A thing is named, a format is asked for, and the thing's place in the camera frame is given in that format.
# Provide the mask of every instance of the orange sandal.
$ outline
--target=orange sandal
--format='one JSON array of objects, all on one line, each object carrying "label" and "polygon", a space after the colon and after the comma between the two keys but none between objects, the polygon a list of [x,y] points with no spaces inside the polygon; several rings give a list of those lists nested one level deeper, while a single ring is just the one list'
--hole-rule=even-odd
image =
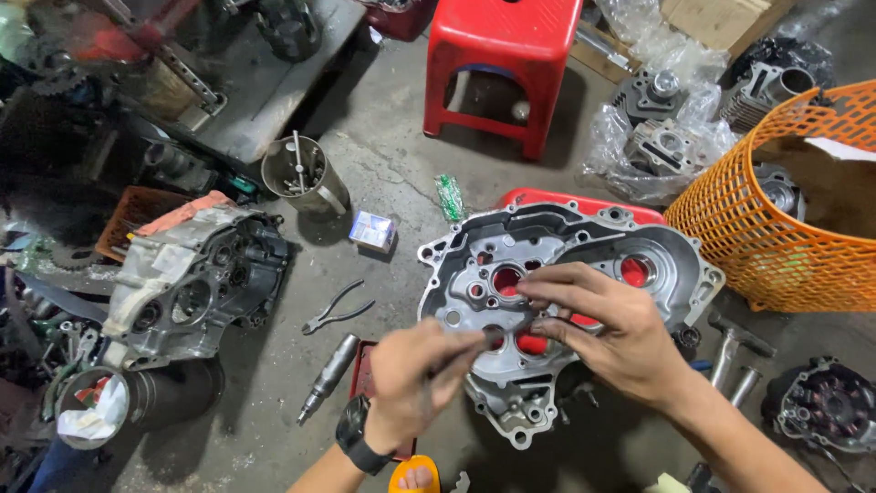
[{"label": "orange sandal", "polygon": [[[432,473],[432,483],[426,488],[419,489],[401,489],[399,488],[399,479],[405,477],[405,473],[409,469],[416,469],[419,466],[425,466]],[[415,455],[400,463],[395,471],[392,472],[392,478],[389,480],[389,493],[441,493],[441,479],[438,477],[438,467],[432,459],[426,455]]]}]

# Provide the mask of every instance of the forearm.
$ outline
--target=forearm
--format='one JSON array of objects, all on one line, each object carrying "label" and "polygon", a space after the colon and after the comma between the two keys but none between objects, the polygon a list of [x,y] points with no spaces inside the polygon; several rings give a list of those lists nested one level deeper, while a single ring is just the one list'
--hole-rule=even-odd
[{"label": "forearm", "polygon": [[682,380],[684,391],[662,411],[732,491],[827,491],[703,376],[691,370]]},{"label": "forearm", "polygon": [[286,493],[352,493],[364,479],[365,473],[334,444]]}]

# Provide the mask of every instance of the pliers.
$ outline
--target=pliers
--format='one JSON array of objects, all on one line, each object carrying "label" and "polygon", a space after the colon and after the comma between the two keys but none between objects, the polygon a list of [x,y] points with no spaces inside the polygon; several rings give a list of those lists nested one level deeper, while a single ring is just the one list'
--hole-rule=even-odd
[{"label": "pliers", "polygon": [[344,313],[343,315],[336,315],[334,317],[326,318],[329,312],[332,311],[333,308],[335,308],[337,302],[341,301],[341,298],[343,298],[344,295],[352,291],[353,288],[355,288],[356,286],[361,286],[364,282],[365,279],[359,279],[357,281],[351,282],[350,285],[348,285],[346,288],[341,289],[341,291],[338,292],[335,297],[331,298],[331,301],[328,302],[328,306],[325,310],[322,311],[322,313],[320,313],[316,317],[311,318],[306,324],[304,324],[303,327],[301,327],[301,331],[304,332],[304,335],[310,335],[320,330],[324,325],[331,324],[332,322],[343,322],[344,320],[349,320],[353,317],[362,315],[369,308],[374,306],[376,302],[374,300],[370,300],[368,303],[363,304],[362,306],[356,308],[350,313]]}]

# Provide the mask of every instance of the cracked concrete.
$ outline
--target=cracked concrete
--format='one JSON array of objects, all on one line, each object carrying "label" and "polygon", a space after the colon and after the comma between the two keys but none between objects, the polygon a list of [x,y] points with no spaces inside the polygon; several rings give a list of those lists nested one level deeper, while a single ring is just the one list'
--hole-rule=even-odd
[{"label": "cracked concrete", "polygon": [[[348,399],[350,375],[303,428],[294,419],[321,365],[344,332],[379,339],[391,329],[412,325],[428,271],[416,248],[449,230],[438,207],[434,176],[455,175],[473,211],[485,210],[509,189],[535,187],[614,199],[604,189],[574,184],[583,137],[598,104],[613,85],[570,60],[560,101],[541,163],[523,162],[519,144],[469,129],[447,127],[440,139],[421,132],[427,40],[385,40],[371,61],[358,54],[351,72],[355,87],[339,81],[304,133],[321,134],[320,143],[350,189],[353,207],[396,221],[399,238],[391,259],[357,250],[346,240],[349,218],[317,225],[296,215],[284,202],[262,207],[286,217],[283,234],[299,246],[288,284],[272,322],[252,332],[228,330],[220,355],[228,385],[208,416],[162,432],[119,437],[114,458],[95,473],[81,475],[82,491],[252,492],[283,491],[334,441],[338,414]],[[328,325],[304,337],[300,328],[347,283],[365,279],[337,310],[375,298],[364,315]],[[810,356],[831,353],[865,375],[876,375],[876,332],[870,315],[787,316],[752,314],[729,293],[718,302],[739,322],[776,344],[775,361],[743,354],[764,382]],[[717,331],[701,326],[699,357],[710,359]],[[762,383],[743,407],[758,423]],[[534,439],[525,452],[514,450],[457,398],[422,436],[421,454],[438,464],[445,490],[466,470],[471,491],[543,493],[548,491],[632,491],[654,482],[661,472],[684,478],[698,460],[696,451],[659,416],[597,389],[598,410],[572,404],[570,425]],[[834,490],[842,479],[826,461],[800,459],[818,471]],[[851,461],[852,473],[876,484],[873,458]],[[361,491],[385,491],[392,468],[365,481]]]}]

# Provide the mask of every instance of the foot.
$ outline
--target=foot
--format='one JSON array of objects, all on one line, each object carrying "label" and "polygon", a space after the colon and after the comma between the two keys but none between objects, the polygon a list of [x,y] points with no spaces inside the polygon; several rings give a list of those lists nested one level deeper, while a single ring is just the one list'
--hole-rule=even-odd
[{"label": "foot", "polygon": [[420,489],[426,488],[432,484],[434,478],[432,471],[426,466],[418,466],[410,468],[405,472],[404,477],[399,478],[399,489]]}]

